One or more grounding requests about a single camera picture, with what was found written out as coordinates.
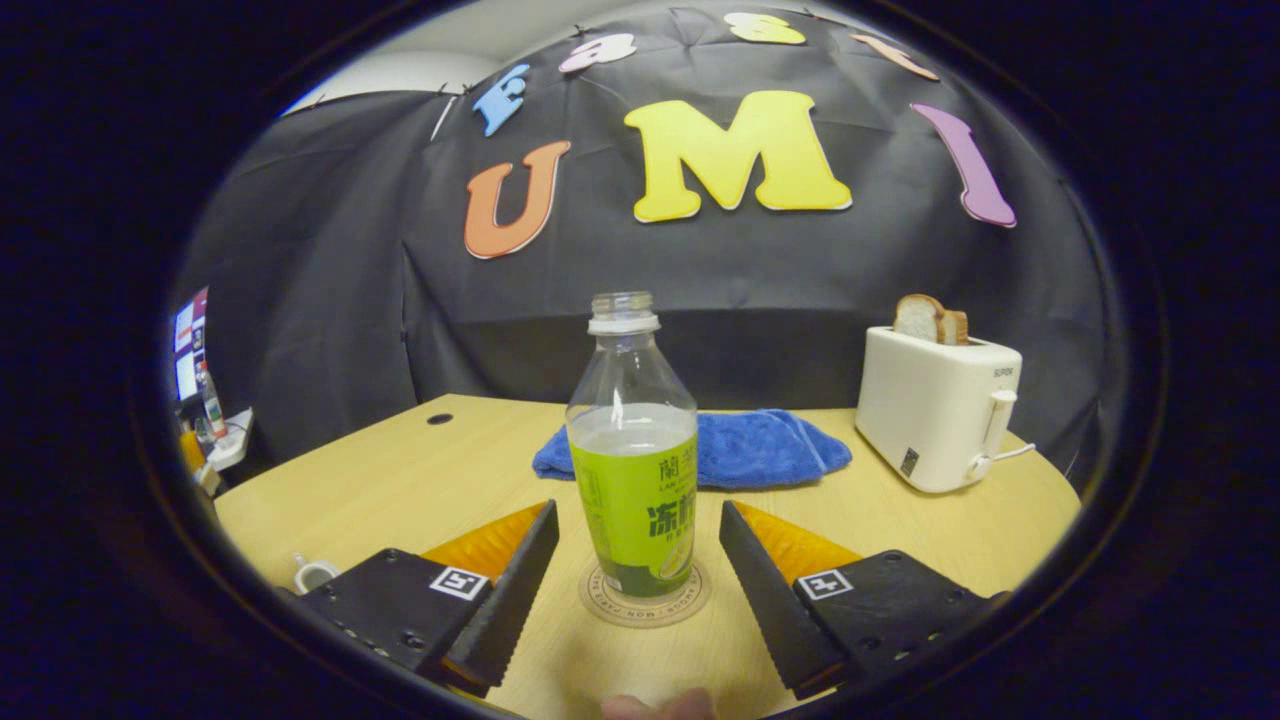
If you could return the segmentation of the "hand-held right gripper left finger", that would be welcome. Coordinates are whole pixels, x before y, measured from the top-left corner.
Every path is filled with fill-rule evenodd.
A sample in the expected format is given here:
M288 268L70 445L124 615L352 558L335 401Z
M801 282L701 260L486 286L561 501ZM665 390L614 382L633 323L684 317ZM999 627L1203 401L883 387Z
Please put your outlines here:
M380 550L298 602L369 653L483 698L504 680L559 536L549 498L424 553Z

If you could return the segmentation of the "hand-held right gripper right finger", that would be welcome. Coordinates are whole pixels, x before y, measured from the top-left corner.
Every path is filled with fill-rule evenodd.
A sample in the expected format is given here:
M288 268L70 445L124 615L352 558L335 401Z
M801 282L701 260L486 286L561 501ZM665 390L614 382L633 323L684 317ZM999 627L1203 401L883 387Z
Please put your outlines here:
M914 673L1007 597L978 594L901 550L855 553L733 500L722 505L719 543L797 700Z

